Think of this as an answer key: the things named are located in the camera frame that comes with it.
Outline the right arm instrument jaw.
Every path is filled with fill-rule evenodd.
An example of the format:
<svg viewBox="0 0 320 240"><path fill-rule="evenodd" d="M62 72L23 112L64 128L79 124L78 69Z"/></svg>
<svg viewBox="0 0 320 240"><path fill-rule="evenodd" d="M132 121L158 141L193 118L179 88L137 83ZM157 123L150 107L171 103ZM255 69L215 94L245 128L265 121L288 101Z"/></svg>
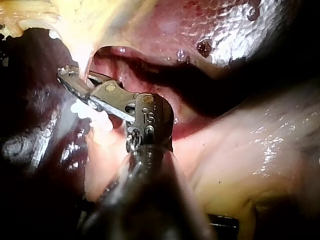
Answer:
<svg viewBox="0 0 320 240"><path fill-rule="evenodd" d="M89 71L86 79L86 85L89 88L96 88L100 85L104 86L111 78L101 73Z"/></svg>
<svg viewBox="0 0 320 240"><path fill-rule="evenodd" d="M81 101L89 99L90 88L79 77L79 68L65 65L57 69L57 80L75 97Z"/></svg>

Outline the right arm instrument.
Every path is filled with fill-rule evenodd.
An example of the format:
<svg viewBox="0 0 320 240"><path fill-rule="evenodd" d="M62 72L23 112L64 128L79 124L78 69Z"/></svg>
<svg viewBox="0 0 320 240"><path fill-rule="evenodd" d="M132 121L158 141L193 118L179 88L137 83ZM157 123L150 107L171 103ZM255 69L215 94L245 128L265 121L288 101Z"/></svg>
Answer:
<svg viewBox="0 0 320 240"><path fill-rule="evenodd" d="M88 102L126 122L126 150L143 145L162 146L173 151L174 111L157 93L135 93L123 89L115 80L95 87Z"/></svg>

